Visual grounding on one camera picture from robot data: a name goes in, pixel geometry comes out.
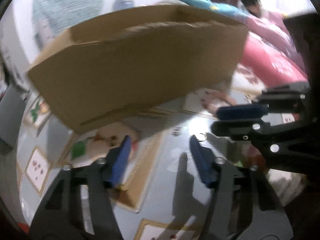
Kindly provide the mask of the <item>pink floral blanket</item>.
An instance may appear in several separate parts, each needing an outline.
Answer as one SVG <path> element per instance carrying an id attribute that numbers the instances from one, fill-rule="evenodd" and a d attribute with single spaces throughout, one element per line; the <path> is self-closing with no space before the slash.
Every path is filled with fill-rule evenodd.
<path id="1" fill-rule="evenodd" d="M 268 12 L 262 18 L 248 14 L 245 24 L 249 33 L 241 65 L 252 70 L 268 87 L 308 80 L 302 56 L 282 14 Z"/>

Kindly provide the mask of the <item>brown cardboard box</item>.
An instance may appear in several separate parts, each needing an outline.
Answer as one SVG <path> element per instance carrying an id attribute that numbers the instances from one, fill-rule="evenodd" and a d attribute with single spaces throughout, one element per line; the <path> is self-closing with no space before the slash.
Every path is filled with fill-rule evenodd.
<path id="1" fill-rule="evenodd" d="M 52 112 L 82 134 L 227 82 L 248 29 L 185 5 L 112 12 L 68 28 L 28 70 Z"/>

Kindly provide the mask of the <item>teal patterned pillow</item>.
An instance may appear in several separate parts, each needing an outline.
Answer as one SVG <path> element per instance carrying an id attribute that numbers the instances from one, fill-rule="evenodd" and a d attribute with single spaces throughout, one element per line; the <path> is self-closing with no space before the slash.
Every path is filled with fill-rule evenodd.
<path id="1" fill-rule="evenodd" d="M 243 10 L 238 9 L 235 6 L 232 6 L 226 3 L 213 3 L 210 0 L 179 0 L 179 1 L 186 3 L 189 6 L 193 6 L 201 9 L 207 9 L 217 14 L 230 17 L 241 23 L 246 23 L 248 18 L 247 12 L 244 12 Z"/>

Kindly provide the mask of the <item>grey storage bin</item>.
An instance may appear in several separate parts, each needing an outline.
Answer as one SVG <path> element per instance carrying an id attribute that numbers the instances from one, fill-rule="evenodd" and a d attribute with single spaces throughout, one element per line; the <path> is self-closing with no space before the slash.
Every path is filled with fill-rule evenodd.
<path id="1" fill-rule="evenodd" d="M 17 144 L 20 125 L 26 103 L 21 98 L 21 93 L 14 85 L 10 85 L 5 91 L 0 104 L 1 115 L 1 142 L 11 148 Z"/>

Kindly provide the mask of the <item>teal patterned curtain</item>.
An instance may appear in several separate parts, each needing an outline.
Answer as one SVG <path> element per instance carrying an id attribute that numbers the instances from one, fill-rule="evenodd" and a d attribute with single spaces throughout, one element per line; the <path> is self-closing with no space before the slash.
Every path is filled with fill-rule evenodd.
<path id="1" fill-rule="evenodd" d="M 32 21 L 47 20 L 52 32 L 61 31 L 98 16 L 104 0 L 33 0 Z"/>

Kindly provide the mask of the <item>blue water jug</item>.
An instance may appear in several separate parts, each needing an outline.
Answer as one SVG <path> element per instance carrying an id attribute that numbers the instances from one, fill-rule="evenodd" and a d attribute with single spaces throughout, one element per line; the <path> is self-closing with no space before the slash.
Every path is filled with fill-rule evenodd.
<path id="1" fill-rule="evenodd" d="M 130 9 L 135 6 L 135 0 L 115 0 L 113 5 L 114 11 Z"/>

